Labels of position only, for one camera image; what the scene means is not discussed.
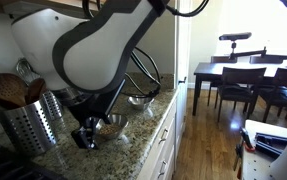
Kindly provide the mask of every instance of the wooden floor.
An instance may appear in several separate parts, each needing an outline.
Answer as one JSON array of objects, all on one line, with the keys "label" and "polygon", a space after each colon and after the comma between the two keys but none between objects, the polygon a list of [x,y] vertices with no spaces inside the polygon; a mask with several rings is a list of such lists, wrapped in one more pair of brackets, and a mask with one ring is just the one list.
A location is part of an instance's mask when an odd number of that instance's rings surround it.
[{"label": "wooden floor", "polygon": [[[244,127],[243,103],[233,111],[233,102],[223,101],[221,119],[217,123],[214,109],[215,93],[207,106],[208,91],[202,90],[198,100],[196,116],[192,116],[193,90],[188,90],[186,127],[177,159],[173,180],[234,180],[235,145],[240,140],[239,128]],[[265,104],[259,99],[251,120],[262,121]],[[277,109],[271,108],[267,123],[287,127],[283,110],[281,117]]]}]

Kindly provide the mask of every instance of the stainless steel utensil holder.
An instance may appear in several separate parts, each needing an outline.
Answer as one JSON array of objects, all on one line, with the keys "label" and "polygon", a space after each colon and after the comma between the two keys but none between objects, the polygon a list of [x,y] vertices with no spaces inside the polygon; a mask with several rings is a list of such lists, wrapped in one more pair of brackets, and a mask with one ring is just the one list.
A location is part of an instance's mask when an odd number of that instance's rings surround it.
[{"label": "stainless steel utensil holder", "polygon": [[18,152],[36,156],[56,144],[50,115],[45,108],[43,101],[36,101],[21,108],[0,111],[0,123]]},{"label": "stainless steel utensil holder", "polygon": [[55,120],[62,117],[62,106],[51,91],[46,91],[43,95],[44,103],[50,114],[50,119]]}]

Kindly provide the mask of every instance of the metal bowl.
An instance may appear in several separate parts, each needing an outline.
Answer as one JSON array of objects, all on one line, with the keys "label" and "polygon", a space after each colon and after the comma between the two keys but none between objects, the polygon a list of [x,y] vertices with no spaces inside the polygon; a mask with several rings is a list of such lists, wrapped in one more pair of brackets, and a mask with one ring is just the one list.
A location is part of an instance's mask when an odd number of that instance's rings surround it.
[{"label": "metal bowl", "polygon": [[127,102],[136,110],[145,110],[154,101],[151,97],[129,97]]},{"label": "metal bowl", "polygon": [[97,135],[108,140],[116,139],[121,135],[123,129],[127,126],[128,120],[126,116],[120,114],[111,114],[108,116],[108,119],[110,120],[111,124],[105,124],[102,119],[97,123]]}]

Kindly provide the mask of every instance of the dark wood table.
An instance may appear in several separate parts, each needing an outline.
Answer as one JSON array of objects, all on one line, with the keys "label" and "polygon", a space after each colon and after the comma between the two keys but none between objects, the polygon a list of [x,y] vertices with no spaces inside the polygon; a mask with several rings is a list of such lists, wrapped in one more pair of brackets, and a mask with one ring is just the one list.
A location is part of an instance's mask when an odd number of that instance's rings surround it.
[{"label": "dark wood table", "polygon": [[248,62],[199,63],[194,71],[195,88],[194,88],[193,116],[195,116],[197,101],[200,96],[202,82],[221,79],[223,67],[244,68],[244,69],[266,67],[263,84],[269,85],[272,84],[272,79],[275,75],[277,68],[287,68],[287,60],[284,60],[282,64],[250,64]]}]

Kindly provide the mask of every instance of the bowl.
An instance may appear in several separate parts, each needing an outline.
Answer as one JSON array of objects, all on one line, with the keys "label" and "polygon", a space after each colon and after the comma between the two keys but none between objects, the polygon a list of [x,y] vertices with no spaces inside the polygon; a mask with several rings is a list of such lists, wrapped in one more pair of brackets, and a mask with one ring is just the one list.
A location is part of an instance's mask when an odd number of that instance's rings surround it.
[{"label": "bowl", "polygon": [[129,97],[127,102],[136,110],[145,110],[154,101],[152,97]]},{"label": "bowl", "polygon": [[111,124],[105,124],[101,119],[96,125],[96,134],[104,139],[118,138],[123,129],[127,126],[128,120],[126,116],[120,114],[111,114],[108,116]]}]

